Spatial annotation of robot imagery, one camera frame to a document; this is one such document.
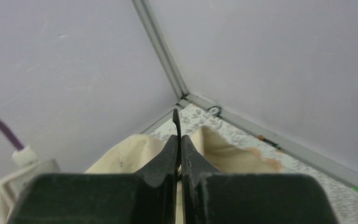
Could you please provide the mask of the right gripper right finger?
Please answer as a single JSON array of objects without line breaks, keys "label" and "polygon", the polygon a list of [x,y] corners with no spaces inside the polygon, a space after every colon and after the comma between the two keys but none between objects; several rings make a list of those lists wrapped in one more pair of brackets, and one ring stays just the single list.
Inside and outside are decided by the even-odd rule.
[{"label": "right gripper right finger", "polygon": [[181,138],[185,224],[336,224],[328,197],[304,174],[225,174]]}]

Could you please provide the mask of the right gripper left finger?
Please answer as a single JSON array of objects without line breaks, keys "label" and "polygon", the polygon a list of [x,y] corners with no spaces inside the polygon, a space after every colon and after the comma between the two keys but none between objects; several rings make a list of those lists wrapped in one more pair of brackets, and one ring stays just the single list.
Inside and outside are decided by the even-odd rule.
[{"label": "right gripper left finger", "polygon": [[50,173],[21,193],[10,224],[173,224],[179,138],[132,174]]}]

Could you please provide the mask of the cream zip-up jacket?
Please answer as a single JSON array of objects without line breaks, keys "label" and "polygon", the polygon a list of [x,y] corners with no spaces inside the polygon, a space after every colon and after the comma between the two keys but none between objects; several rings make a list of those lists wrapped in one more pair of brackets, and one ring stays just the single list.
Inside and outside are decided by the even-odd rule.
[{"label": "cream zip-up jacket", "polygon": [[[278,169],[261,159],[256,148],[239,149],[227,143],[209,127],[202,126],[190,136],[196,150],[217,169],[226,173],[276,173]],[[162,151],[165,142],[135,134],[116,144],[88,170],[92,174],[130,173]]]}]

